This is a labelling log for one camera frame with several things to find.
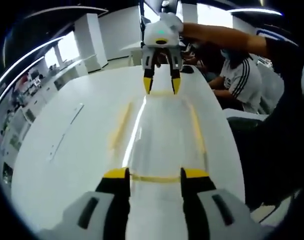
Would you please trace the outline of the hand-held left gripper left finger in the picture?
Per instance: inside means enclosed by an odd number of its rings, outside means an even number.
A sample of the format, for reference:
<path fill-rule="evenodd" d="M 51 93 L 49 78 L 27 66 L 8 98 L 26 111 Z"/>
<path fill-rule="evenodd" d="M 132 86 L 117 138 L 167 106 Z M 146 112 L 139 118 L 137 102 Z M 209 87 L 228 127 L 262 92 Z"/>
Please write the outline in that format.
<path fill-rule="evenodd" d="M 40 240 L 124 240 L 130 213 L 130 171 L 106 172 L 95 191 L 68 206 L 52 229 L 39 231 Z"/>

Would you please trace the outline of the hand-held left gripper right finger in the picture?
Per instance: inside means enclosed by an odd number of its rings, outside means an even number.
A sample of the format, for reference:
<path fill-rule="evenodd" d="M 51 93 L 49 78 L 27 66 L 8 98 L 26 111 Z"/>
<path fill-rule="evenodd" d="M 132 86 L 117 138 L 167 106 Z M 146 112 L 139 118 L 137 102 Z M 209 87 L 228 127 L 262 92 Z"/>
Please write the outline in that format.
<path fill-rule="evenodd" d="M 251 218 L 245 203 L 217 189 L 206 171 L 183 167 L 180 184 L 188 239 L 264 239 L 264 227 Z"/>

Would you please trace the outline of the person's right hand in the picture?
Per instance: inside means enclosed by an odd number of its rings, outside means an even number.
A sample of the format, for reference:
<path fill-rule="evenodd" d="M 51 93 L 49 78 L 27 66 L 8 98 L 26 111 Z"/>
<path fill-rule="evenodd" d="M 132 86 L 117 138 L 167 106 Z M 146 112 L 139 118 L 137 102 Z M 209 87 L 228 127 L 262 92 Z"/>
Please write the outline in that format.
<path fill-rule="evenodd" d="M 171 29 L 179 33 L 183 32 L 183 22 L 176 14 L 172 12 L 161 12 L 159 16 L 160 20 Z"/>

